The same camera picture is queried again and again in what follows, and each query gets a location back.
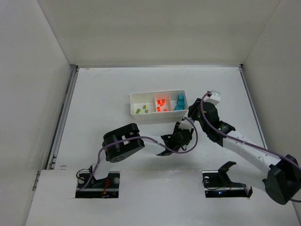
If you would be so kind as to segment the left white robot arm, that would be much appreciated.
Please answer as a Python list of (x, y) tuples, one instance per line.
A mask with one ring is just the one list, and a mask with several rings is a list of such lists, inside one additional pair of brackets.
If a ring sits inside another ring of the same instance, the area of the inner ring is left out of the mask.
[(146, 145), (151, 146), (149, 152), (159, 157), (166, 157), (173, 153), (188, 153), (197, 144), (198, 132), (194, 122), (188, 119), (178, 121), (172, 134), (159, 137), (142, 133), (137, 124), (130, 123), (103, 136), (94, 176), (96, 179), (106, 178), (113, 164), (129, 158)]

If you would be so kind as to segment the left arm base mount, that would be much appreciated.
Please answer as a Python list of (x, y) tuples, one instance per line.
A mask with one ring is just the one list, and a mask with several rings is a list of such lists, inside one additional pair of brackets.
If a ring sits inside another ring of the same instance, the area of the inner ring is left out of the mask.
[(76, 191), (78, 199), (117, 199), (119, 197), (120, 172), (109, 172), (105, 179), (91, 179), (82, 190)]

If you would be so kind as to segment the large blue lego brick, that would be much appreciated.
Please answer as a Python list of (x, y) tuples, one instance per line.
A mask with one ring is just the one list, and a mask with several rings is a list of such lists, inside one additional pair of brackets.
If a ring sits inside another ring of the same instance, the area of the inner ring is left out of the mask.
[(175, 111), (177, 111), (177, 110), (184, 110), (184, 108), (185, 108), (185, 102), (184, 102), (184, 100), (178, 100), (174, 110)]

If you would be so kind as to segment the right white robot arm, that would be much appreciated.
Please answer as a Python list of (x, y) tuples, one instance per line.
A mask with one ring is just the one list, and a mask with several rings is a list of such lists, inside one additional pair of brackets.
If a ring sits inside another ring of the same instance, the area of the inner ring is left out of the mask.
[(291, 156), (278, 156), (263, 147), (249, 142), (233, 126), (219, 119), (211, 102), (198, 98), (188, 108), (188, 117), (198, 121), (207, 137), (256, 167), (248, 171), (234, 161), (228, 161), (218, 169), (221, 182), (226, 185), (242, 183), (264, 191), (273, 201), (285, 205), (301, 189), (301, 168)]

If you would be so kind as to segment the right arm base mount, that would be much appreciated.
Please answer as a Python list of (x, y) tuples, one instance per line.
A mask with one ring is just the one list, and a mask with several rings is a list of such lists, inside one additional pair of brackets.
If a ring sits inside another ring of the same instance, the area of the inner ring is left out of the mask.
[(202, 184), (206, 198), (250, 198), (253, 188), (246, 184), (232, 182), (227, 172), (236, 163), (228, 161), (218, 170), (202, 171)]

